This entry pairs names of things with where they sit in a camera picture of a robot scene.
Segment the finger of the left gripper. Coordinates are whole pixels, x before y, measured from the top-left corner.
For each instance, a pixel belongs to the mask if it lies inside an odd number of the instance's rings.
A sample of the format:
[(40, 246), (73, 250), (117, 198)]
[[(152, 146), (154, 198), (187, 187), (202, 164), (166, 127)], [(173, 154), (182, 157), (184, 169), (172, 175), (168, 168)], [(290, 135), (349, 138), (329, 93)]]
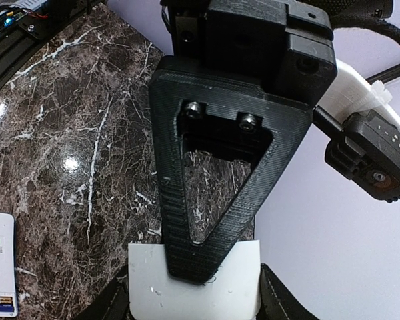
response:
[[(270, 95), (248, 79), (174, 56), (160, 60), (149, 84), (149, 106), (167, 269), (173, 277), (204, 283), (283, 174), (311, 126), (312, 110)], [(196, 150), (251, 166), (200, 243), (191, 238), (184, 181), (184, 154)]]

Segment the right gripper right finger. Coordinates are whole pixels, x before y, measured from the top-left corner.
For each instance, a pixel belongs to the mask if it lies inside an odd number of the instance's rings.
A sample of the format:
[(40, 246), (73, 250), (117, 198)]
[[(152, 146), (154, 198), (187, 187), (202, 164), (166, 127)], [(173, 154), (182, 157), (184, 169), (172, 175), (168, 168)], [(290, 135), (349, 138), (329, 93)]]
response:
[(308, 319), (309, 312), (296, 300), (268, 265), (261, 264), (260, 319)]

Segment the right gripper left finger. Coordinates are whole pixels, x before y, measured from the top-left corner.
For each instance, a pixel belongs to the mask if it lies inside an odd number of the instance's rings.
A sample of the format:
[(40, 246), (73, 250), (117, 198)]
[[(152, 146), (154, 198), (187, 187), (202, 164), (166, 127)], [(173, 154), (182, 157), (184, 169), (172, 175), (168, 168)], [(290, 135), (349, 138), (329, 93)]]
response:
[(123, 283), (111, 283), (105, 290), (105, 302), (105, 309), (99, 317), (101, 320), (125, 319), (129, 306), (127, 286)]

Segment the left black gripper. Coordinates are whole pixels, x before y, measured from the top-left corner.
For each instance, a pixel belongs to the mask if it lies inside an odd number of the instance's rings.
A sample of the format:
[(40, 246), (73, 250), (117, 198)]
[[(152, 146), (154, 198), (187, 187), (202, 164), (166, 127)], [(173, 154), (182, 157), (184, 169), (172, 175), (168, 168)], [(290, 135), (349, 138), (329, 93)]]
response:
[(318, 104), (337, 76), (333, 30), (300, 1), (161, 1), (176, 56), (258, 80), (271, 94)]

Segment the white battery cover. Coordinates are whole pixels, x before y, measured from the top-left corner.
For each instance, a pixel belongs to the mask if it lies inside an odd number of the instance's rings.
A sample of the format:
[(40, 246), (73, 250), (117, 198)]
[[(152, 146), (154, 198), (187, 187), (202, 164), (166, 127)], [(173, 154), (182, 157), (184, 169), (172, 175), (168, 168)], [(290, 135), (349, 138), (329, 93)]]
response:
[(259, 294), (260, 242), (238, 242), (204, 284), (171, 277), (159, 244), (128, 246), (129, 310), (134, 319), (254, 319)]

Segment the white remote control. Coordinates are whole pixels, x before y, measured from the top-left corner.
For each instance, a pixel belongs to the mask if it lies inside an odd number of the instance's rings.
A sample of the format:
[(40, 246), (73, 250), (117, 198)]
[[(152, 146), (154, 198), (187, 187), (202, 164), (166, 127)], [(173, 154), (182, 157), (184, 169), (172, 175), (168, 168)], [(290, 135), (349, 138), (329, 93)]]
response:
[(0, 213), (0, 296), (12, 297), (14, 310), (0, 312), (0, 317), (18, 315), (17, 290), (15, 282), (15, 220), (8, 213)]

